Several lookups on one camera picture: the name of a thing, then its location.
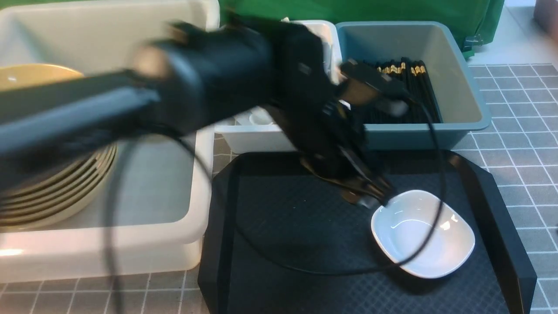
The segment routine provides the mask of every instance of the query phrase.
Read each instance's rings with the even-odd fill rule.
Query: black cable
[[[116,314],[124,313],[124,300],[122,298],[122,283],[118,274],[118,265],[116,263],[116,257],[114,256],[114,248],[112,243],[114,241],[114,220],[116,218],[116,206],[118,204],[118,197],[120,196],[119,190],[122,186],[122,177],[126,166],[129,163],[130,158],[136,151],[139,142],[137,139],[132,140],[127,146],[122,150],[119,161],[116,163],[116,168],[110,179],[107,187],[107,203],[105,205],[105,211],[103,215],[104,222],[104,232],[103,232],[103,242],[104,242],[104,262],[107,272],[109,274],[109,285],[112,284],[112,294],[111,300],[114,299],[114,312]]]
[[[284,268],[284,269],[288,269],[288,270],[292,270],[295,272],[299,272],[299,273],[305,273],[305,274],[309,274],[309,275],[319,275],[319,276],[326,276],[326,277],[340,277],[340,276],[350,276],[350,275],[362,275],[362,274],[370,274],[370,273],[377,273],[377,272],[383,272],[386,270],[390,270],[396,267],[401,267],[407,263],[409,263],[410,261],[414,260],[422,251],[423,249],[426,247],[426,245],[429,243],[430,239],[432,238],[432,235],[434,234],[435,230],[436,230],[436,226],[439,223],[441,214],[442,214],[442,208],[444,206],[444,199],[446,196],[446,177],[445,177],[445,163],[444,163],[444,156],[442,154],[442,151],[440,149],[440,145],[438,143],[437,137],[436,137],[436,133],[434,130],[434,124],[432,122],[432,117],[430,116],[428,109],[423,105],[423,104],[419,104],[419,103],[415,103],[415,105],[420,106],[422,108],[422,110],[424,111],[424,114],[426,116],[427,119],[427,124],[429,127],[429,133],[430,136],[432,137],[432,142],[434,144],[434,148],[436,150],[436,154],[437,154],[437,159],[439,161],[440,164],[440,202],[438,203],[438,208],[437,208],[437,212],[436,212],[436,217],[434,218],[434,222],[432,223],[432,226],[428,232],[428,234],[426,235],[425,239],[423,240],[422,244],[418,247],[418,249],[411,254],[408,258],[404,259],[403,261],[400,261],[398,263],[393,263],[390,265],[385,265],[385,266],[381,266],[381,267],[371,267],[371,268],[363,268],[363,269],[352,269],[352,270],[344,270],[344,271],[339,271],[339,272],[316,272],[313,270],[307,270],[307,269],[301,269],[301,268],[297,268],[297,267],[293,267],[290,265],[286,265],[286,264],[282,264],[279,263],[277,261],[275,261],[274,259],[270,258],[264,251],[262,251],[260,248],[258,248],[258,246],[256,244],[254,244],[254,242],[252,242],[252,240],[250,240],[250,238],[246,235],[246,233],[242,230],[242,228],[240,228],[240,226],[238,226],[238,224],[236,224],[235,222],[235,230],[236,232],[242,237],[242,239],[256,252],[258,253],[262,258],[266,259],[268,262]],[[203,160],[196,154],[195,149],[186,141],[184,141],[181,137],[180,137],[180,133],[177,132],[176,130],[167,127],[167,126],[162,126],[162,125],[151,125],[148,128],[145,129],[145,131],[147,131],[147,133],[152,133],[152,134],[159,134],[159,135],[163,135],[163,136],[167,136],[170,139],[174,140],[176,143],[178,143],[182,148],[184,148],[194,159],[194,161],[196,161],[199,166],[201,167],[202,171],[204,172],[204,175],[207,177],[209,184],[211,184],[212,181],[212,174],[211,171],[209,171],[208,167],[205,165],[205,163],[203,162]],[[113,178],[109,183],[108,186],[108,194],[107,194],[107,205],[105,207],[105,213],[104,213],[104,225],[105,225],[105,229],[104,229],[104,259],[105,259],[105,266],[107,267],[108,273],[109,273],[109,278],[110,281],[113,284],[113,297],[114,297],[114,309],[116,311],[117,314],[123,313],[124,310],[124,304],[123,304],[123,298],[122,298],[122,292],[121,292],[121,281],[117,276],[117,265],[116,265],[116,259],[114,256],[114,250],[112,247],[112,242],[113,242],[113,238],[114,238],[114,234],[113,234],[113,226],[114,226],[114,219],[116,217],[116,205],[118,204],[118,196],[119,196],[119,189],[121,187],[121,181],[122,181],[122,174],[124,172],[124,170],[126,169],[126,166],[129,162],[130,157],[132,156],[133,152],[135,151],[136,147],[138,145],[138,141],[132,141],[127,147],[124,148],[123,152],[121,153],[120,157],[119,157],[119,162],[117,163],[116,169],[114,171],[113,174]],[[217,187],[217,186],[212,186],[213,190],[212,190],[212,194],[215,197],[216,201],[217,201],[217,206],[222,206],[224,207],[226,205],[225,203],[225,195],[223,193],[223,191]]]
[[[242,239],[256,252],[258,253],[261,257],[263,257],[264,259],[266,259],[268,262],[288,269],[288,270],[293,270],[296,272],[300,272],[300,273],[305,273],[305,274],[309,274],[309,275],[319,275],[319,276],[329,276],[329,277],[339,277],[339,276],[350,276],[350,275],[361,275],[361,274],[370,274],[370,273],[377,273],[377,272],[383,272],[386,270],[390,270],[392,268],[396,268],[396,267],[401,267],[407,263],[409,263],[410,261],[414,260],[426,247],[426,245],[429,243],[430,239],[432,238],[432,235],[434,234],[435,230],[436,230],[436,226],[438,225],[439,221],[440,221],[440,217],[442,214],[442,208],[444,206],[444,199],[445,199],[445,195],[446,195],[446,177],[445,177],[445,163],[444,163],[444,156],[442,154],[442,151],[440,149],[440,145],[438,143],[437,137],[436,137],[436,133],[434,130],[434,123],[432,122],[432,117],[430,116],[428,109],[420,103],[415,103],[415,105],[420,106],[422,108],[422,110],[424,111],[424,114],[426,116],[427,119],[427,124],[429,127],[429,132],[430,132],[430,136],[432,137],[432,142],[434,144],[434,148],[437,152],[437,159],[439,161],[440,164],[440,202],[438,203],[438,208],[436,211],[436,217],[434,218],[434,222],[432,223],[432,226],[428,232],[428,234],[426,235],[425,239],[423,240],[422,244],[418,247],[418,249],[411,254],[408,258],[398,262],[398,263],[393,263],[390,265],[385,265],[385,266],[381,266],[381,267],[371,267],[371,268],[363,268],[363,269],[353,269],[353,270],[345,270],[345,271],[339,271],[339,272],[316,272],[313,270],[307,270],[307,269],[301,269],[301,268],[297,268],[294,266],[290,266],[290,265],[286,265],[286,264],[282,264],[279,263],[278,261],[275,261],[274,259],[270,258],[264,251],[262,251],[260,248],[258,248],[258,246],[256,244],[254,244],[254,242],[252,242],[252,240],[246,235],[246,233],[242,230],[242,228],[240,228],[240,226],[238,226],[238,224],[235,223],[235,230],[236,232],[242,237]],[[201,158],[199,158],[199,156],[196,154],[195,149],[188,144],[187,142],[185,142],[184,140],[182,140],[179,137],[179,133],[172,130],[171,128],[165,127],[165,126],[157,126],[155,129],[149,129],[149,132],[153,132],[156,134],[160,134],[160,135],[164,135],[167,136],[171,139],[173,139],[174,141],[176,141],[181,147],[183,147],[186,151],[188,151],[188,153],[194,158],[195,161],[197,161],[205,176],[207,177],[208,181],[211,182],[212,181],[212,175],[211,172],[209,171],[209,169],[205,166],[205,164],[203,163],[203,161],[201,160]],[[225,196],[223,191],[219,188],[214,186],[213,187],[213,193],[215,196],[215,199],[217,201],[217,206],[225,206]]]

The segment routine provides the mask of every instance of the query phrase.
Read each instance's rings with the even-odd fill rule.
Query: gray grid mat
[[[490,171],[539,276],[531,313],[558,314],[558,71],[552,65],[473,66],[493,115],[455,151]],[[215,137],[214,171],[233,154]],[[197,270],[123,276],[128,314],[207,313]],[[105,278],[0,284],[0,313],[113,313]]]

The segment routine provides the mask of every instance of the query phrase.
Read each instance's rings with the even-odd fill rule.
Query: white container
[[[305,25],[331,45],[331,81],[339,83],[337,66],[341,63],[341,48],[335,25],[328,21],[292,21]],[[234,125],[227,120],[215,125],[215,133],[223,135],[230,149],[237,153],[254,151],[293,151],[295,148],[277,125]]]
[[[110,0],[0,11],[0,66],[54,63],[85,74],[127,65],[141,41],[166,36],[165,22],[219,26],[217,0]],[[192,135],[211,169],[213,128]],[[210,188],[176,144],[142,140],[124,177],[114,249],[122,274],[191,269],[201,254]],[[0,235],[0,282],[105,275],[104,193],[76,216],[43,230]]]

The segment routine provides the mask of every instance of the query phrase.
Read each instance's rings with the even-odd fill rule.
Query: green cloth
[[[274,19],[347,21],[437,21],[463,48],[466,37],[492,42],[504,0],[220,0],[222,10]]]

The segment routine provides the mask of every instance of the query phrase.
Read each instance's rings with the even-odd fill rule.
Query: stack of plates
[[[0,91],[81,76],[71,69],[46,64],[0,68]],[[0,229],[38,228],[76,214],[104,186],[116,155],[117,146],[113,144],[65,168],[54,169],[33,182],[4,192],[0,199]]]

